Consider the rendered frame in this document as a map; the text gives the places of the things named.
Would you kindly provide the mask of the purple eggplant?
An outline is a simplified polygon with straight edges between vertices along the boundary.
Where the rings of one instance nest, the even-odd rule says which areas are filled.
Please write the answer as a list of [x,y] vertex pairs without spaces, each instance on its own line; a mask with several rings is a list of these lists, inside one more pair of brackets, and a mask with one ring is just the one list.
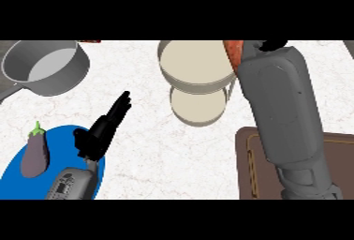
[[36,178],[48,170],[51,164],[51,152],[48,146],[46,130],[41,123],[36,123],[35,129],[29,135],[29,144],[21,161],[21,173],[27,178]]

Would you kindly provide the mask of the brown tray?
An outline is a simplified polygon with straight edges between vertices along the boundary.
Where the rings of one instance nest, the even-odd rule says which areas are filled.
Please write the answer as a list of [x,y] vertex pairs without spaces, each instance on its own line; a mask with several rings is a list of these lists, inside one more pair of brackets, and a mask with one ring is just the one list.
[[[354,134],[327,132],[325,155],[333,180],[343,190],[343,198],[354,200]],[[256,127],[244,127],[235,134],[237,169],[241,200],[279,200],[282,184],[275,165],[265,157]]]

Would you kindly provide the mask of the orange sweet potato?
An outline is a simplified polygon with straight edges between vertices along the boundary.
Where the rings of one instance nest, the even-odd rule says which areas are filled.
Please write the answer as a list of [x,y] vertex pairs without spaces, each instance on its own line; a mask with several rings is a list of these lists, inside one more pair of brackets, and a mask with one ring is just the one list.
[[234,72],[238,72],[241,65],[243,52],[244,52],[244,41],[243,40],[225,40],[225,49],[232,63]]

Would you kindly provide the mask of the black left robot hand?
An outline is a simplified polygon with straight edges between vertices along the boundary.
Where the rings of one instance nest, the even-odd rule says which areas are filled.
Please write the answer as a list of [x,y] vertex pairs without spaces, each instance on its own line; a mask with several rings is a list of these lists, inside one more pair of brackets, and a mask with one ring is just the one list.
[[74,130],[77,155],[94,161],[104,157],[111,145],[117,128],[132,108],[130,92],[125,91],[119,97],[108,114],[102,115],[89,130]]

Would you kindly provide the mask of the blue plate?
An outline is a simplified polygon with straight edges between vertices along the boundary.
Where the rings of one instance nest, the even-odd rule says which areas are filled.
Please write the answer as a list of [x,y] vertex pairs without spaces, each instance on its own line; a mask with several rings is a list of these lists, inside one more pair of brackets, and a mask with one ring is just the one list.
[[[51,164],[48,170],[36,178],[27,178],[21,173],[21,161],[27,144],[14,157],[10,167],[0,178],[0,200],[45,200],[57,176],[66,168],[86,169],[86,158],[79,156],[76,148],[74,130],[80,126],[55,127],[46,131],[48,146],[51,152]],[[100,182],[94,199],[97,198],[104,177],[105,157],[100,163]]]

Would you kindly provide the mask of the grey metal saucepan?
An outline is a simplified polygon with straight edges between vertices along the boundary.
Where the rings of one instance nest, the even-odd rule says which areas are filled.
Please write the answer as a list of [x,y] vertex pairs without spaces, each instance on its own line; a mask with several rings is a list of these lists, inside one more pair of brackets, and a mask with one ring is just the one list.
[[20,40],[2,60],[2,72],[15,85],[0,93],[0,102],[21,89],[43,97],[70,91],[91,68],[88,53],[76,40]]

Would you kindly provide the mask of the beige tiered basket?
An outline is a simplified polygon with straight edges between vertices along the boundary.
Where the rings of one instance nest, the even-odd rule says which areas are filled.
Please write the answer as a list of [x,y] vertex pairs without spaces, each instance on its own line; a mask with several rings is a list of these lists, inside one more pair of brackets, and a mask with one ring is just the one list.
[[226,111],[237,81],[223,41],[163,40],[159,60],[176,117],[192,127],[212,125]]

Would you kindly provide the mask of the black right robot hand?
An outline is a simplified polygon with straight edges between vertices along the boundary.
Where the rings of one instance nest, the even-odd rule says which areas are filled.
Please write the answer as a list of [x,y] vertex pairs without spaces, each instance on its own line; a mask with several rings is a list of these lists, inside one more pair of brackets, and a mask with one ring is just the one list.
[[274,52],[278,49],[284,48],[287,43],[287,40],[263,40],[259,49],[263,52]]

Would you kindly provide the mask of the dark grey appliance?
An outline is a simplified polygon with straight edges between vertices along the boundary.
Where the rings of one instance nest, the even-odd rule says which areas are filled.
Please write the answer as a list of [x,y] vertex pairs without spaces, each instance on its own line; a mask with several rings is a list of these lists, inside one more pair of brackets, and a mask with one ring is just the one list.
[[0,40],[0,93],[4,93],[14,86],[14,82],[8,79],[2,71],[2,61],[15,43],[17,40]]

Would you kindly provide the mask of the grey flat object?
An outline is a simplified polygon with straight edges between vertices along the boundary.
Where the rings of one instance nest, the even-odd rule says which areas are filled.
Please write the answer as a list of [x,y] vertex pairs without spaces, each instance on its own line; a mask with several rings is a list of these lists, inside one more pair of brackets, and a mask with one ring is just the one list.
[[344,40],[343,43],[354,59],[354,40]]

